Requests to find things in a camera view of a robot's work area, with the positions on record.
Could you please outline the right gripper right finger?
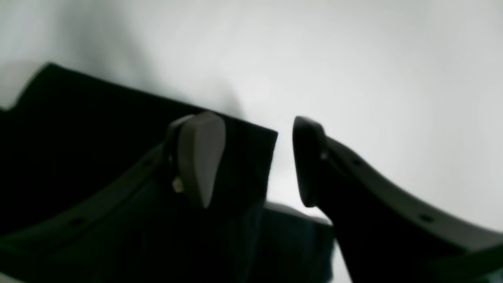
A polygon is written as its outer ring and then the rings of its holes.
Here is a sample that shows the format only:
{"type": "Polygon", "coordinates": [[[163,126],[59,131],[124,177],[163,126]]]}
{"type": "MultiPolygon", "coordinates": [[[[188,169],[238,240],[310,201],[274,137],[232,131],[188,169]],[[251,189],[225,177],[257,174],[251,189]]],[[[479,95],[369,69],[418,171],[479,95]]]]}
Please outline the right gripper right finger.
{"type": "Polygon", "coordinates": [[[502,282],[501,232],[401,189],[310,118],[292,141],[301,200],[332,222],[354,283],[502,282]]]}

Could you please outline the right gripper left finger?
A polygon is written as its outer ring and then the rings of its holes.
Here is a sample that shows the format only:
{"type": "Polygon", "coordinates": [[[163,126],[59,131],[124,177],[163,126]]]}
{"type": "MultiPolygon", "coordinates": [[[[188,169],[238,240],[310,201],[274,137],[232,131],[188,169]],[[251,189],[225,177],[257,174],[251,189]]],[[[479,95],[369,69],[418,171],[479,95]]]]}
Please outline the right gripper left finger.
{"type": "Polygon", "coordinates": [[[187,115],[169,124],[165,141],[154,146],[115,181],[75,206],[30,227],[1,236],[11,253],[45,253],[121,215],[158,173],[189,204],[208,208],[226,144],[224,120],[212,112],[187,115]]]}

